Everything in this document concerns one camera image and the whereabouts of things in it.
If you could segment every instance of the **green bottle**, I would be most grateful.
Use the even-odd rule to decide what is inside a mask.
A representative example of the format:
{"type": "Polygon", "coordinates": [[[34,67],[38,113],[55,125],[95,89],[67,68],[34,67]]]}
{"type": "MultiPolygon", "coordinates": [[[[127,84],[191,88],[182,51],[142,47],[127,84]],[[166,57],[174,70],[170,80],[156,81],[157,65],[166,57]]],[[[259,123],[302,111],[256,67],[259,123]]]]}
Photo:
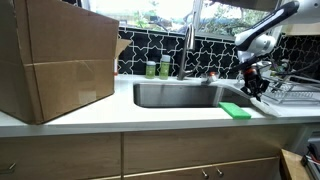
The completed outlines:
{"type": "Polygon", "coordinates": [[[148,61],[146,66],[146,78],[153,79],[156,73],[156,63],[154,61],[148,61]]]}
{"type": "Polygon", "coordinates": [[[160,79],[162,80],[168,79],[169,67],[170,67],[170,56],[162,55],[161,65],[160,65],[160,74],[159,74],[160,79]]]}

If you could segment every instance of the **cabinet door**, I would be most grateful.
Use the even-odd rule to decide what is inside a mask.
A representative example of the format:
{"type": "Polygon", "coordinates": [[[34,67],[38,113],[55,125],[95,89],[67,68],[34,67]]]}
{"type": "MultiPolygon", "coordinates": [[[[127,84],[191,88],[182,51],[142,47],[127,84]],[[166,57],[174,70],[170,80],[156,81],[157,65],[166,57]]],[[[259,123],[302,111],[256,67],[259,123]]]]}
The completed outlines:
{"type": "Polygon", "coordinates": [[[298,126],[251,126],[124,133],[124,174],[278,156],[298,126]]]}
{"type": "Polygon", "coordinates": [[[284,32],[290,36],[320,35],[320,23],[287,25],[284,32]]]}
{"type": "Polygon", "coordinates": [[[278,158],[222,163],[210,167],[160,171],[125,176],[125,180],[272,180],[279,167],[278,158]]]}
{"type": "Polygon", "coordinates": [[[120,175],[120,134],[0,139],[0,179],[87,179],[120,175]]]}

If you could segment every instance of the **black and white tile backsplash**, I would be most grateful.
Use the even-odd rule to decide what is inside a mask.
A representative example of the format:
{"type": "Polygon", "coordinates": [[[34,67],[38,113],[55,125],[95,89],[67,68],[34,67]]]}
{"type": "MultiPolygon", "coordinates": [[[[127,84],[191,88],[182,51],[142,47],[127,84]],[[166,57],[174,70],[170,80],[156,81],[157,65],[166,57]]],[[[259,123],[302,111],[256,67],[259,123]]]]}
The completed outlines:
{"type": "MultiPolygon", "coordinates": [[[[147,61],[157,63],[157,75],[160,71],[162,54],[170,55],[170,76],[176,76],[180,68],[184,35],[147,31],[131,28],[119,28],[119,38],[131,39],[133,42],[119,56],[120,74],[145,74],[147,61]]],[[[195,51],[188,52],[186,69],[193,69],[200,61],[194,77],[202,73],[220,72],[237,65],[237,50],[233,41],[196,37],[195,51]]],[[[276,61],[287,58],[293,62],[293,67],[298,69],[320,58],[320,38],[313,36],[285,37],[281,36],[278,46],[270,53],[276,61]]],[[[317,68],[309,70],[309,75],[317,76],[317,68]]],[[[225,78],[235,78],[236,73],[227,73],[225,78]]]]}
{"type": "MultiPolygon", "coordinates": [[[[293,69],[299,70],[320,59],[320,36],[282,36],[271,57],[289,59],[293,69]]],[[[302,75],[320,80],[320,63],[302,75]]]]}

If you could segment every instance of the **stainless steel sink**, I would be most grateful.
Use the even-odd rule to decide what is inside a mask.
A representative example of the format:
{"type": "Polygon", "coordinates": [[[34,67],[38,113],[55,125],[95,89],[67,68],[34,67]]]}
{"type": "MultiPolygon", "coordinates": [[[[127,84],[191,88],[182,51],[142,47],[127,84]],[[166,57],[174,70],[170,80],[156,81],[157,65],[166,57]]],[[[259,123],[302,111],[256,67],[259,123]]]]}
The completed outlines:
{"type": "Polygon", "coordinates": [[[135,84],[134,103],[145,108],[206,108],[219,102],[251,106],[249,96],[227,86],[181,84],[135,84]]]}

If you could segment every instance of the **sponge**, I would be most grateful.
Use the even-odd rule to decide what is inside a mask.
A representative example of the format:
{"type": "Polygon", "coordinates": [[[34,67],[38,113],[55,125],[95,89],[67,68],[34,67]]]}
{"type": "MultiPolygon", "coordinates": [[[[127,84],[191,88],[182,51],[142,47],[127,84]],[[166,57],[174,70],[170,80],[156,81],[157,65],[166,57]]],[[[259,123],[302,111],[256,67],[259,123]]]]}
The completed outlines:
{"type": "Polygon", "coordinates": [[[251,119],[251,115],[234,103],[219,102],[219,107],[226,111],[233,119],[251,119]]]}

